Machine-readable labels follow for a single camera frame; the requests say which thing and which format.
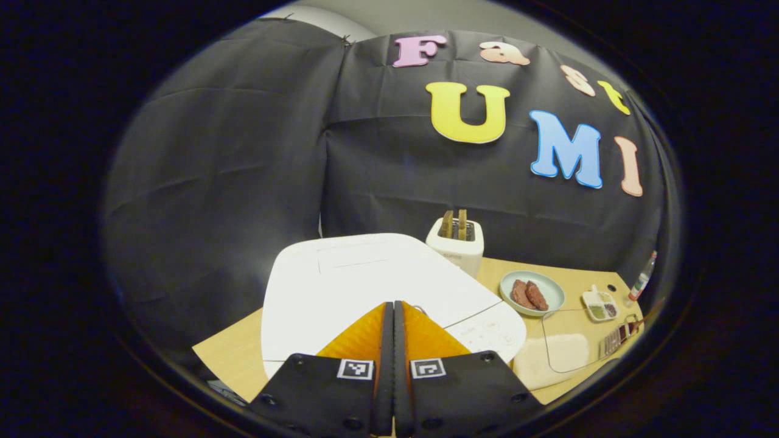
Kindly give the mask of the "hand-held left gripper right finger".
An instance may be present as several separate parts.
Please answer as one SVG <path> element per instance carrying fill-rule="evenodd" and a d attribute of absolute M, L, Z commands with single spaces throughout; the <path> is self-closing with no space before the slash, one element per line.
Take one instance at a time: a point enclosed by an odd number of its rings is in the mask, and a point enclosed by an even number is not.
<path fill-rule="evenodd" d="M 543 405 L 495 351 L 467 353 L 436 322 L 394 304 L 394 419 L 399 437 L 501 437 Z"/>

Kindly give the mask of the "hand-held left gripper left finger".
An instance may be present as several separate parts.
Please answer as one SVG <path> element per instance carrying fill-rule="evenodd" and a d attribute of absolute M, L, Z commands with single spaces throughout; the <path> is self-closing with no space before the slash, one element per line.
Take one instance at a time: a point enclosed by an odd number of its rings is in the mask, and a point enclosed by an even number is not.
<path fill-rule="evenodd" d="M 306 437 L 389 435 L 393 313 L 392 303 L 382 303 L 318 354 L 291 354 L 250 403 L 250 411 Z"/>

